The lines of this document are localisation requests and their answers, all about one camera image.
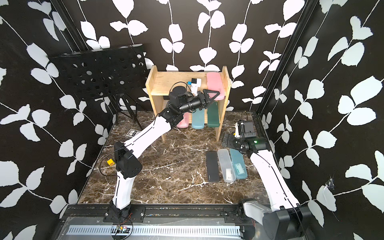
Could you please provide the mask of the black perforated music stand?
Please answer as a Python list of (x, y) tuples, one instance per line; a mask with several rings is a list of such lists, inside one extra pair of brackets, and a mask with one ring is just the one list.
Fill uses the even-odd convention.
[(145, 87), (148, 69), (143, 44), (120, 48), (89, 50), (49, 57), (66, 83), (71, 94), (81, 100), (114, 97), (117, 112), (122, 112), (120, 101), (128, 110), (127, 117), (138, 123), (136, 108), (146, 108), (138, 103), (138, 94)]

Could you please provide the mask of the white slotted vent strip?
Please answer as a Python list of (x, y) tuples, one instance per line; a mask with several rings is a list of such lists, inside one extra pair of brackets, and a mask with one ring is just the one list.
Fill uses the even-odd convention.
[[(68, 236), (116, 236), (117, 226), (70, 225)], [(240, 237), (239, 226), (133, 226), (131, 234), (122, 236), (224, 236)]]

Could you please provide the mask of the dark green pencil case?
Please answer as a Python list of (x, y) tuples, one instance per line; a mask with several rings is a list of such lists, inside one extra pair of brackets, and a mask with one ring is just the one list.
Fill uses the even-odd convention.
[(207, 108), (208, 127), (217, 128), (220, 126), (218, 102), (213, 102)]

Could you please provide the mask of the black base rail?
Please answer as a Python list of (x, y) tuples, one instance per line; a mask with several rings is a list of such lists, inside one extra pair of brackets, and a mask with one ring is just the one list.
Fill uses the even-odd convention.
[(143, 223), (148, 218), (221, 218), (225, 223), (252, 223), (239, 204), (131, 204), (121, 213), (116, 213), (108, 204), (79, 204), (70, 205), (65, 210), (63, 219), (68, 217), (102, 218), (113, 223), (122, 223), (126, 219), (133, 223)]

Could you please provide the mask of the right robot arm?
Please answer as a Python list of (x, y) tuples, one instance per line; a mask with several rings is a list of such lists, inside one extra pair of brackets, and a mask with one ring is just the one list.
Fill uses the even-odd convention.
[(272, 147), (265, 138), (238, 137), (224, 134), (222, 146), (247, 155), (257, 169), (269, 197), (270, 206), (257, 201), (242, 203), (244, 214), (260, 223), (270, 240), (309, 239), (307, 229), (313, 215), (287, 186), (276, 164)]

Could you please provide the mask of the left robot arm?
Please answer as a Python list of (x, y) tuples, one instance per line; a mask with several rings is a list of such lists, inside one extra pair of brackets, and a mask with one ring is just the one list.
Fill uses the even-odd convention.
[(219, 95), (219, 91), (208, 89), (193, 95), (185, 87), (177, 86), (169, 92), (170, 99), (166, 107), (151, 124), (130, 140), (115, 143), (117, 186), (109, 211), (117, 219), (125, 220), (130, 215), (133, 183), (143, 168), (139, 161), (142, 153), (159, 137), (176, 127), (183, 120), (184, 113), (207, 109)]

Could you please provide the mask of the small yellow block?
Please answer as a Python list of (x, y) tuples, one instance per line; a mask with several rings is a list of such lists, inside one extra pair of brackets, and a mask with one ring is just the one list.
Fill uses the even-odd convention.
[(109, 159), (109, 160), (107, 160), (107, 164), (108, 164), (109, 166), (114, 166), (116, 163), (114, 162), (113, 159)]

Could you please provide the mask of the light blue pencil case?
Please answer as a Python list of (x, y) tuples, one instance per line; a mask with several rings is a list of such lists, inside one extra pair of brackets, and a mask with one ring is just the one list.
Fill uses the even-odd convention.
[(239, 180), (246, 179), (248, 177), (248, 173), (243, 154), (241, 154), (238, 150), (230, 149), (230, 155), (236, 178)]

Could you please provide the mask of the dark grey pencil case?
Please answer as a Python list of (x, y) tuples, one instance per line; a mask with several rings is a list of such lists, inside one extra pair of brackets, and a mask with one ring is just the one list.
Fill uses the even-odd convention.
[(215, 151), (206, 152), (207, 177), (209, 183), (220, 181), (218, 155)]

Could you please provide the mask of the small circuit board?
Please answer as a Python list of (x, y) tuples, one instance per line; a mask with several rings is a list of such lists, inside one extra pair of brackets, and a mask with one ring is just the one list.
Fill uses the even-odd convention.
[(131, 226), (117, 226), (114, 230), (114, 235), (122, 236), (131, 234), (132, 227)]

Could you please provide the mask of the playing card box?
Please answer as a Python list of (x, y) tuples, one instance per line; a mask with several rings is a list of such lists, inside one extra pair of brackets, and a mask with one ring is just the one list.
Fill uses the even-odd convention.
[(126, 137), (128, 138), (133, 138), (135, 137), (136, 135), (138, 135), (141, 131), (139, 130), (135, 130), (135, 129), (129, 129), (129, 131), (127, 132), (126, 134)]

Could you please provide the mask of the teal pencil case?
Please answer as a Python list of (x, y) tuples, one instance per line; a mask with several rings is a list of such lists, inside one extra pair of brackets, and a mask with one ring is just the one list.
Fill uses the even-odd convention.
[(197, 109), (192, 114), (192, 127), (193, 129), (203, 129), (205, 127), (205, 111)]

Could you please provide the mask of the frosted white pencil case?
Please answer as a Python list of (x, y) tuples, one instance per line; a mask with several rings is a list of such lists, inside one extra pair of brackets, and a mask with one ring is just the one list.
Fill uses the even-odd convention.
[(223, 179), (226, 183), (232, 183), (236, 180), (232, 160), (228, 150), (220, 149), (217, 151), (219, 163), (221, 166)]

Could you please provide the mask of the small pink pencil case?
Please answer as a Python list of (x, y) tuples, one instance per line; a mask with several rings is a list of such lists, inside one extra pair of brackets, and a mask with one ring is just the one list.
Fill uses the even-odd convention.
[(188, 128), (190, 124), (190, 113), (184, 113), (183, 119), (177, 124), (177, 128)]

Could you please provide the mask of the wooden two-tier shelf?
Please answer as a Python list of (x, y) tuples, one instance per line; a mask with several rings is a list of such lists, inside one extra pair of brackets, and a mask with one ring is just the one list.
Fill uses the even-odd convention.
[[(188, 81), (194, 78), (202, 80), (201, 86), (198, 88), (199, 91), (207, 89), (207, 74), (207, 72), (159, 72), (156, 66), (152, 66), (146, 80), (146, 89), (154, 114), (157, 115), (166, 107), (167, 101), (164, 99), (164, 96), (167, 96), (170, 89), (175, 86), (184, 87)], [(224, 87), (225, 98), (218, 101), (220, 126), (215, 128), (216, 141), (220, 140), (232, 86), (232, 81), (230, 80), (229, 72), (226, 66), (222, 68), (219, 74)]]

